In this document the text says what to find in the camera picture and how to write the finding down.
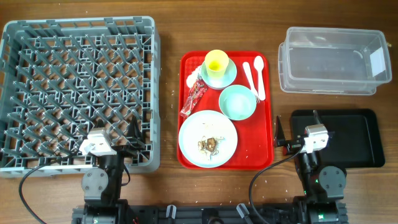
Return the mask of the mint green bowl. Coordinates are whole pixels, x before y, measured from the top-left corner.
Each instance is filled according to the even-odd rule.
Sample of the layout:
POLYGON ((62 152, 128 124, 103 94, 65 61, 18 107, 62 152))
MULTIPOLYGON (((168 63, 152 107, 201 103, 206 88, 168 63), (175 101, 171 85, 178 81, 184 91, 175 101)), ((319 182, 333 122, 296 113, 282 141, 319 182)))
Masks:
POLYGON ((257 101, 251 90, 242 85, 231 85, 219 96, 221 112, 229 119, 242 121, 248 119, 256 110, 257 101))

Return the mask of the white plastic spoon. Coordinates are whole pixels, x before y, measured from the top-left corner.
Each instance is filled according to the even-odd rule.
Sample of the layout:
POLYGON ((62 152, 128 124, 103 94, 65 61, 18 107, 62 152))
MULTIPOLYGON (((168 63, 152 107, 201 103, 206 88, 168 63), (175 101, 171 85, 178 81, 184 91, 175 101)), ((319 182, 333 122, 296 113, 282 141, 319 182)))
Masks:
POLYGON ((258 96, 261 101, 266 99, 265 87, 264 87, 264 80, 262 76, 262 71, 264 69, 264 61, 261 56, 257 56, 254 59, 254 68, 257 70, 258 75, 258 96))

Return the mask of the white plastic fork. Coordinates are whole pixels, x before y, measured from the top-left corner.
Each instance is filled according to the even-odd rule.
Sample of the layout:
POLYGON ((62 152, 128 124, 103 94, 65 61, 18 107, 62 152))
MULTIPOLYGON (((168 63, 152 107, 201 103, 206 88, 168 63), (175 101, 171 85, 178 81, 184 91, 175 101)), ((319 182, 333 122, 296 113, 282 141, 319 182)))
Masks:
POLYGON ((250 68, 250 65, 249 65, 248 62, 243 62, 243 70, 244 70, 245 76, 246 76, 246 78, 248 80, 250 91, 255 96, 256 102, 259 103, 260 99, 258 97, 257 90, 254 87, 254 81, 253 81, 253 78, 252 78, 252 72, 251 72, 251 68, 250 68))

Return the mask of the light blue small bowl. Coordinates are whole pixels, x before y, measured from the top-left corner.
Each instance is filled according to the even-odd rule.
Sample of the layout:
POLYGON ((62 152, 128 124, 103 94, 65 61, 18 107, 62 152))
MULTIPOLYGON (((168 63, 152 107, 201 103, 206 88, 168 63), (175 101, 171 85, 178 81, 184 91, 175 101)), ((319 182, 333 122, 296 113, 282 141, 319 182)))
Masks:
POLYGON ((237 68, 235 63, 229 59, 229 64, 226 68, 226 71, 224 75, 219 78, 211 78, 208 76, 207 71, 206 71, 206 66, 205 63, 202 63, 201 65, 201 72, 200 72, 200 77, 201 79, 212 89, 214 90, 222 90, 232 84, 234 82, 236 76, 237 76, 237 68))

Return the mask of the yellow plastic cup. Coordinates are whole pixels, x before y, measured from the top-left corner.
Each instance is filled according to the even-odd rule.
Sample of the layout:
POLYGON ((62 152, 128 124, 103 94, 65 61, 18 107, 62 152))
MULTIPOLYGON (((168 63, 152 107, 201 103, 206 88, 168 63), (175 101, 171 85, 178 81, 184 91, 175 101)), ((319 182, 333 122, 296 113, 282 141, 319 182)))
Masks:
POLYGON ((205 68, 208 76, 220 79, 224 76, 229 64, 229 57, 222 50, 211 50, 205 56, 205 68))

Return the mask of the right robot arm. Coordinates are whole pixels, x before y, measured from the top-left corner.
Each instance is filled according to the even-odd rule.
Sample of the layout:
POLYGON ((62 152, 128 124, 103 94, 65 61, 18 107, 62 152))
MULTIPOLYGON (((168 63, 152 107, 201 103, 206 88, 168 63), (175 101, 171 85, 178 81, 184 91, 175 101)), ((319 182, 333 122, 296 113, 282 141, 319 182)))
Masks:
POLYGON ((292 156, 302 183, 304 196, 295 197, 291 220, 296 223, 348 223, 344 198, 346 171, 337 166, 322 165, 319 152, 328 146, 333 136, 321 123, 317 111, 315 124, 305 127, 304 133, 287 140, 276 118, 274 146, 283 147, 283 155, 292 156))

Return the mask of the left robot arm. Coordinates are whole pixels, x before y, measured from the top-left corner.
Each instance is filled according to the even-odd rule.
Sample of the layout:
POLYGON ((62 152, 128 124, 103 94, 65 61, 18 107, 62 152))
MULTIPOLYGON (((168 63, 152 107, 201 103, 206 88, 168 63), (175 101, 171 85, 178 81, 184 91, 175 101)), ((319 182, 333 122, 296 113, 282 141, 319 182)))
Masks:
POLYGON ((87 171, 82 180, 85 205, 74 209, 72 223, 139 223, 126 199, 121 199, 123 173, 128 172, 124 159, 144 149, 143 137, 136 118, 127 129, 125 145, 112 146, 104 121, 98 120, 80 146, 83 154, 98 159, 98 165, 87 171))

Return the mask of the grey dishwasher rack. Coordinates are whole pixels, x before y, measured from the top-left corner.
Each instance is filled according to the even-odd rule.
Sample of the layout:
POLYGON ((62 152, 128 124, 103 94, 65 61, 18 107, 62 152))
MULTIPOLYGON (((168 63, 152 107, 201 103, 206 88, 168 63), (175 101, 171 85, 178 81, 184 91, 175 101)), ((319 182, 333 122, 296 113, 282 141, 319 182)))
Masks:
POLYGON ((160 165, 160 37, 149 16, 11 21, 1 33, 1 177, 84 173, 79 148, 102 119, 125 145, 136 117, 145 149, 131 173, 160 165))

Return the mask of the black plastic tray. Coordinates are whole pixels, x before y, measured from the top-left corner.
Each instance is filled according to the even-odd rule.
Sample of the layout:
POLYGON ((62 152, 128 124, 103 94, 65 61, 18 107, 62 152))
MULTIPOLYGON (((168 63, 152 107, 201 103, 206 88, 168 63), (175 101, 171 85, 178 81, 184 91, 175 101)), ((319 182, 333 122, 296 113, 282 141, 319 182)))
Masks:
POLYGON ((327 147, 295 162, 340 169, 382 167, 385 156, 376 114, 370 109, 318 110, 320 122, 332 137, 327 147))

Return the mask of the clear plastic bin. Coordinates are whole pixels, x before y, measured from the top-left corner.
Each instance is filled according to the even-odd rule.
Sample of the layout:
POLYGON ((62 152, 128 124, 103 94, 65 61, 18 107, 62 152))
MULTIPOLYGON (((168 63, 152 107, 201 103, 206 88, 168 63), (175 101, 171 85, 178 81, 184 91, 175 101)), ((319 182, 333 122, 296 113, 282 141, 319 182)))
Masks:
POLYGON ((373 95, 392 80, 386 38, 368 29, 290 27, 278 71, 286 93, 373 95))

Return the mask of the food scraps on plate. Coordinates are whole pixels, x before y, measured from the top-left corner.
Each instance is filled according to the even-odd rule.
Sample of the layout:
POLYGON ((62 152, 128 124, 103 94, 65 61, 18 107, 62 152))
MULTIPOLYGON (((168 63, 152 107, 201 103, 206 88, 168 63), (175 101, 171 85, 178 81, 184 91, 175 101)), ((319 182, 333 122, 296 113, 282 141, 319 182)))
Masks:
POLYGON ((207 138, 203 136, 200 141, 198 141, 198 151, 203 154, 205 158, 210 161, 212 156, 219 153, 219 145, 224 140, 224 137, 212 137, 207 138))

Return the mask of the light blue dinner plate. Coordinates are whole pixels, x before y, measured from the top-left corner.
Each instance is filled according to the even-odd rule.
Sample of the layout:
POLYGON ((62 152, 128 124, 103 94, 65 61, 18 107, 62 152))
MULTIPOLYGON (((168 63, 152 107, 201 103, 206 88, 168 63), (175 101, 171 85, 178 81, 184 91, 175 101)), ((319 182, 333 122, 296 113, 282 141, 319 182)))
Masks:
POLYGON ((203 110, 189 116, 182 124, 178 134, 178 144, 182 154, 192 164, 201 168, 215 168, 226 164, 238 146, 237 130, 224 114, 203 110), (219 145, 219 153, 208 161, 198 151, 198 141, 207 138, 224 137, 219 145))

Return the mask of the red snack wrapper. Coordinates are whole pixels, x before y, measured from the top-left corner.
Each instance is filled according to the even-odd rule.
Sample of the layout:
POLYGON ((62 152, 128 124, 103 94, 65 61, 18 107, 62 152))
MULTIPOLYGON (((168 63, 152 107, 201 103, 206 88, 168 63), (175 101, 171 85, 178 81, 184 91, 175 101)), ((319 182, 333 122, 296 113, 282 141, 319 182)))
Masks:
POLYGON ((207 91, 208 86, 203 80, 196 80, 193 84, 192 88, 189 91, 189 95, 187 100, 180 110, 180 116, 187 118, 191 115, 193 109, 195 108, 196 104, 202 98, 202 96, 207 91))

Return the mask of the crumpled white napkin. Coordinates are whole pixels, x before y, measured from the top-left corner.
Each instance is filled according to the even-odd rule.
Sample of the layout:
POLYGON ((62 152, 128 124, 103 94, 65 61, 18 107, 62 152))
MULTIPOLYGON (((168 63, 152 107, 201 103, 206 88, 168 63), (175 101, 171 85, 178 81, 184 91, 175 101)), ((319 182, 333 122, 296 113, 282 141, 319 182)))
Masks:
POLYGON ((201 65, 198 66, 194 71, 187 77, 186 84, 189 88, 192 88, 194 83, 199 79, 201 75, 201 65))

